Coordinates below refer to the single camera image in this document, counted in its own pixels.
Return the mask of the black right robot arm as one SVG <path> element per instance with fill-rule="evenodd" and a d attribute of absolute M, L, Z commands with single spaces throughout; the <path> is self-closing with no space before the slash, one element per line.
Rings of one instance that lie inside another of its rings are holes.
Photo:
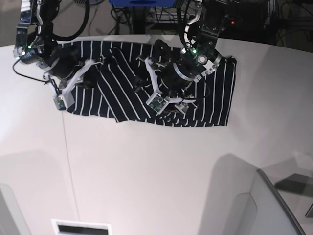
<path fill-rule="evenodd" d="M 13 54 L 18 63 L 36 64 L 43 70 L 40 82 L 50 86 L 58 110 L 74 104 L 74 88 L 94 84 L 86 73 L 101 60 L 84 56 L 74 39 L 84 32 L 90 9 L 98 3 L 70 0 L 74 9 L 69 10 L 62 0 L 22 1 Z"/>

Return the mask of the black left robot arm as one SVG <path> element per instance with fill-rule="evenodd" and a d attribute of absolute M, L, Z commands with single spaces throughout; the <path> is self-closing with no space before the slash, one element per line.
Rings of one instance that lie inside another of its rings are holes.
<path fill-rule="evenodd" d="M 173 30 L 182 49 L 175 55 L 169 45 L 157 40 L 152 45 L 155 56 L 139 55 L 149 80 L 140 78 L 137 88 L 150 85 L 152 93 L 146 105 L 157 115 L 185 114 L 190 106 L 208 104 L 218 90 L 226 89 L 226 77 L 235 76 L 235 61 L 223 57 L 216 44 L 220 37 L 255 38 L 265 23 L 261 5 L 239 0 L 196 0 L 194 14 L 177 9 L 173 18 L 162 19 L 155 13 L 155 30 Z"/>

